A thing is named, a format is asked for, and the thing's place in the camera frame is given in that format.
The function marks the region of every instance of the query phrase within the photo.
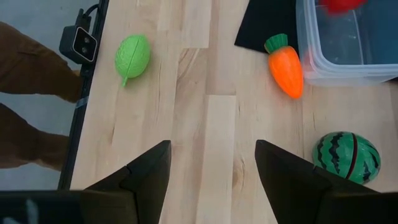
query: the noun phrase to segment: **brown pants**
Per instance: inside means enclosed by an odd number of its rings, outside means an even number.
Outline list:
[[[80,97],[83,80],[55,52],[0,22],[0,91],[57,95],[69,102]],[[29,162],[61,170],[68,137],[29,125],[0,103],[0,168]]]

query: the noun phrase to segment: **green toy vegetable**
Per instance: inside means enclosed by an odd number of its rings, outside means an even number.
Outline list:
[[[123,86],[129,78],[136,78],[144,72],[149,59],[150,45],[144,35],[131,35],[122,41],[114,62],[123,78]]]
[[[336,132],[323,136],[313,148],[313,163],[358,184],[373,180],[381,159],[368,140],[354,133]]]

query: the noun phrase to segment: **black cloth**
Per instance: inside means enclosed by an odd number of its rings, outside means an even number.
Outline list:
[[[287,34],[289,45],[297,52],[296,0],[250,0],[235,45],[266,52],[266,40]]]

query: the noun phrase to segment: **toy food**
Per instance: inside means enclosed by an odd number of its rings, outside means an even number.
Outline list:
[[[331,14],[344,13],[354,10],[364,4],[366,0],[321,0]]]
[[[150,59],[150,45],[144,35],[131,35],[124,39],[116,52],[116,70],[123,78],[123,86],[129,78],[141,75]]]
[[[368,140],[354,133],[323,136],[313,148],[313,163],[342,178],[366,184],[379,173],[381,159]]]
[[[298,99],[303,94],[303,70],[299,56],[287,45],[287,35],[278,34],[267,40],[268,64],[271,74],[281,89],[290,97]]]

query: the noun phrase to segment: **plastic container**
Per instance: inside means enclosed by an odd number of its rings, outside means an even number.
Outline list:
[[[398,77],[398,1],[368,0],[329,15],[316,0],[297,0],[297,36],[311,85],[373,85]]]

